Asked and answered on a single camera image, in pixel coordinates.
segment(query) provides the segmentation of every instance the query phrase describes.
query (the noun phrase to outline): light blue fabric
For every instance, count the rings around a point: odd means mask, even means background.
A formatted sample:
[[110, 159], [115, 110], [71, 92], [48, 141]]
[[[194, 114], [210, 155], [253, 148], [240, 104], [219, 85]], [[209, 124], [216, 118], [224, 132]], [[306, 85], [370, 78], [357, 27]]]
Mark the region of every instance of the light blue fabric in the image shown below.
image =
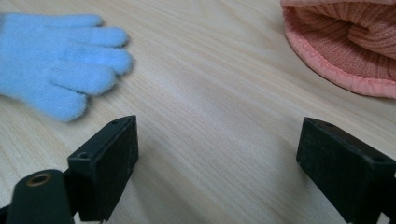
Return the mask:
[[0, 14], [0, 94], [62, 121], [81, 116], [88, 95], [109, 90], [132, 57], [120, 28], [97, 15]]

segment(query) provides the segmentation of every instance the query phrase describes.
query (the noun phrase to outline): pink hat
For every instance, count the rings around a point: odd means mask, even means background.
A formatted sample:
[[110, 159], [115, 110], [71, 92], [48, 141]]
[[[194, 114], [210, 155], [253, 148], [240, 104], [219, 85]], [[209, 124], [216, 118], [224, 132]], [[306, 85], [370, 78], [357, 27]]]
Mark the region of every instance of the pink hat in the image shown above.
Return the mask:
[[281, 0], [286, 36], [322, 77], [396, 98], [396, 0]]

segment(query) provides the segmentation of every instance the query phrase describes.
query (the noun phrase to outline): black mechanical part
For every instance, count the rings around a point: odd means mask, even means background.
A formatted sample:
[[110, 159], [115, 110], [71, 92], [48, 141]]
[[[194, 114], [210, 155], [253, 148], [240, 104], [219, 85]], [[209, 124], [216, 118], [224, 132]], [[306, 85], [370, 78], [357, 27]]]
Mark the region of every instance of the black mechanical part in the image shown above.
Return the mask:
[[297, 162], [347, 223], [396, 220], [396, 162], [351, 134], [304, 118]]
[[74, 223], [109, 220], [139, 158], [136, 117], [109, 122], [68, 157], [64, 173], [45, 170], [15, 187], [0, 224]]

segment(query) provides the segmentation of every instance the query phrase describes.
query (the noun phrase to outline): wood grain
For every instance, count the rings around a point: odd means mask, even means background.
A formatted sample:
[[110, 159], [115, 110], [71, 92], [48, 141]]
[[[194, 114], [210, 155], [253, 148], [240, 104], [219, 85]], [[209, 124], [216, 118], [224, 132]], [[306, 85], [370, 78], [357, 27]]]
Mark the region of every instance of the wood grain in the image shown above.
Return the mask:
[[109, 223], [344, 223], [295, 161], [304, 117], [396, 158], [396, 101], [306, 67], [275, 0], [5, 0], [0, 10], [100, 14], [128, 32], [135, 59], [73, 122], [0, 96], [0, 206], [19, 179], [65, 170], [72, 151], [132, 114], [141, 158]]

